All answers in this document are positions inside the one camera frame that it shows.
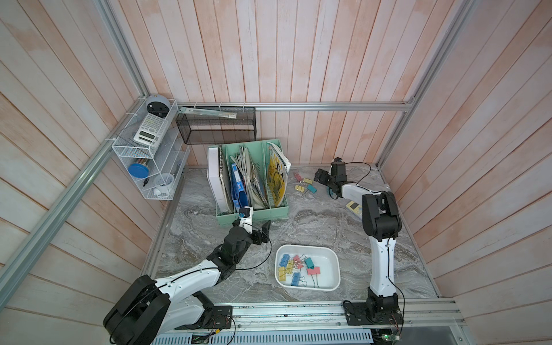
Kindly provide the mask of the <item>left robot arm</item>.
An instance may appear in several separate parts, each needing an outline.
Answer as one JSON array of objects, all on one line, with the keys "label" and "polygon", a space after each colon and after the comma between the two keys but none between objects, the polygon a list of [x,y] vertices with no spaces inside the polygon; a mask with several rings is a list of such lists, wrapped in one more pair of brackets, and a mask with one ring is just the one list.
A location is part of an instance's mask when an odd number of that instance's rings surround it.
[{"label": "left robot arm", "polygon": [[270,221],[261,227],[239,218],[224,242],[195,267],[169,277],[138,277],[105,316],[111,344],[151,344],[156,336],[179,327],[202,329],[219,320],[203,294],[237,271],[251,245],[270,242]]}]

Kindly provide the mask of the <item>blue binder clip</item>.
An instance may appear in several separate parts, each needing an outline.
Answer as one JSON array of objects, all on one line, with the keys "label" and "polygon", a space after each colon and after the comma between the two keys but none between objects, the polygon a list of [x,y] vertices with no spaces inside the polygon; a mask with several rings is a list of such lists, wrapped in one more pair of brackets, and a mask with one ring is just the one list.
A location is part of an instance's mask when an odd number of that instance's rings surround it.
[{"label": "blue binder clip", "polygon": [[291,281],[292,287],[306,287],[308,285],[308,282],[306,281],[306,278],[300,273],[295,272],[292,275],[292,281]]},{"label": "blue binder clip", "polygon": [[289,260],[290,260],[290,255],[284,254],[279,262],[279,266],[286,268],[288,266]]}]

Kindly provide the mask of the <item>white plastic storage box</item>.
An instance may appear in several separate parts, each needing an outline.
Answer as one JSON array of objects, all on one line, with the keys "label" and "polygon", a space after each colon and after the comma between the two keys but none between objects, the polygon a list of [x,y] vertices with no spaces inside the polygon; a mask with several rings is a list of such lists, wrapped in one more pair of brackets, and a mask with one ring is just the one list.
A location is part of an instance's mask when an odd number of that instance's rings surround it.
[{"label": "white plastic storage box", "polygon": [[284,288],[331,292],[342,280],[339,258],[327,247],[285,244],[276,252],[275,279]]}]

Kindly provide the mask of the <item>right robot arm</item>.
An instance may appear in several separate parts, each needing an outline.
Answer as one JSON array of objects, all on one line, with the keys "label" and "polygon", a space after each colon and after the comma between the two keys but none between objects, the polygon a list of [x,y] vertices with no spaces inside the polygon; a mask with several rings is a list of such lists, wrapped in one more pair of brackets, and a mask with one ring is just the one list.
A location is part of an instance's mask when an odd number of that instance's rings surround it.
[{"label": "right robot arm", "polygon": [[346,163],[335,160],[329,171],[319,169],[314,181],[326,186],[339,198],[350,200],[362,208],[363,230],[369,237],[372,274],[364,303],[345,300],[342,303],[349,326],[404,323],[405,304],[400,304],[402,291],[395,284],[395,245],[403,224],[393,193],[371,191],[349,181]]}]

